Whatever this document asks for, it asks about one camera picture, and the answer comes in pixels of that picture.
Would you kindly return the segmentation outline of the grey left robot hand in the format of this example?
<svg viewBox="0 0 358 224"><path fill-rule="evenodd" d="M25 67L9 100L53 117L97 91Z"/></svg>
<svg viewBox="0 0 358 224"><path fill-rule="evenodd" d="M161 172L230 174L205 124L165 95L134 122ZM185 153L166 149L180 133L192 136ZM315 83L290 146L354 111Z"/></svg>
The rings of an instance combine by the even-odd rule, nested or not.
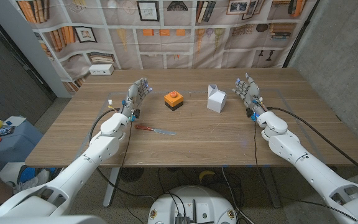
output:
<svg viewBox="0 0 358 224"><path fill-rule="evenodd" d="M127 116L129 119L132 119L133 116L138 118L139 115L136 116L134 113L136 110L139 110L142 101L151 91L152 88L149 87L146 78L141 78L135 81L127 91L120 114Z"/></svg>

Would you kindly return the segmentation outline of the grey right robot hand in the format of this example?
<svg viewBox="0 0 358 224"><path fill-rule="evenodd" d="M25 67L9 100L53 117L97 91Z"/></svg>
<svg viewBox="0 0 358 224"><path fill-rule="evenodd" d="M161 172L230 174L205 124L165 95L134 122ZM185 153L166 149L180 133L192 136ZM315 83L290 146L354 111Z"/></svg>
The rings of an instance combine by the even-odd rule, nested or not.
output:
<svg viewBox="0 0 358 224"><path fill-rule="evenodd" d="M259 87L252 77L246 73L246 79L238 78L235 82L235 88L232 90L246 106L246 114L248 118L256 120L267 109L262 105Z"/></svg>

